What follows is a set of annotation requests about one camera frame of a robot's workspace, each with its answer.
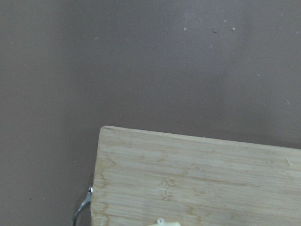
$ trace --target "wood grain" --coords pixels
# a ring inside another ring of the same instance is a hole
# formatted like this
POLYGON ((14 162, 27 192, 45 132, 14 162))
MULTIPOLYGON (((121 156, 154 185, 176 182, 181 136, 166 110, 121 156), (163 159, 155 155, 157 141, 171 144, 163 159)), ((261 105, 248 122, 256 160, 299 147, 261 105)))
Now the wood grain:
POLYGON ((93 226, 301 224, 301 151, 106 126, 93 226))

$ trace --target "metal wire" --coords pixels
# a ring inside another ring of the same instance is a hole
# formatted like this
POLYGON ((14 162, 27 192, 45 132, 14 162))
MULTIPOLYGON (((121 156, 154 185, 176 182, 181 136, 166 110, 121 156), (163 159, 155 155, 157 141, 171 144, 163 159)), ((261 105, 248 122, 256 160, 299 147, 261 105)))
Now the metal wire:
POLYGON ((77 217, 80 213, 80 211, 85 208, 90 202, 91 202, 91 199, 92 199, 92 193, 93 193, 93 187, 90 186, 89 189, 88 189, 88 193, 83 201, 83 203, 80 205, 79 209, 75 212, 75 214, 73 215, 73 219, 72 219, 72 222, 73 222, 73 226, 76 226, 76 220, 77 220, 77 217))

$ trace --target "white plastic object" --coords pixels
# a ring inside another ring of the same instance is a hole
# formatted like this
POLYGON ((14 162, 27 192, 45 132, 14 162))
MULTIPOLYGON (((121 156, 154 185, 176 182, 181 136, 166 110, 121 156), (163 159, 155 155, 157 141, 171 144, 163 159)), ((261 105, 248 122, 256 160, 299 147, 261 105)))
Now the white plastic object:
POLYGON ((165 222, 163 218, 158 218, 157 223, 149 226, 181 226, 178 222, 165 222))

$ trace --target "gray wall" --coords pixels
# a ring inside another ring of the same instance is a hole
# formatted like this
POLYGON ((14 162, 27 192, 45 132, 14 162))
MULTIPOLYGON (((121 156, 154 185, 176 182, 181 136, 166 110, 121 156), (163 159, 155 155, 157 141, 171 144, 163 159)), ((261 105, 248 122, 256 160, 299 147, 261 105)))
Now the gray wall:
POLYGON ((103 125, 301 148, 300 12, 1 1, 0 225, 70 225, 103 125))

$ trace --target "wooden board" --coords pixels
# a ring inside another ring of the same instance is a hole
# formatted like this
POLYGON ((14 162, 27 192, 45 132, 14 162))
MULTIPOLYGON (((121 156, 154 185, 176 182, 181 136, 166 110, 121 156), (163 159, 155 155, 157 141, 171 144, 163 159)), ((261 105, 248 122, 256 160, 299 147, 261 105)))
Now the wooden board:
POLYGON ((106 126, 93 187, 93 226, 301 225, 299 149, 106 126))

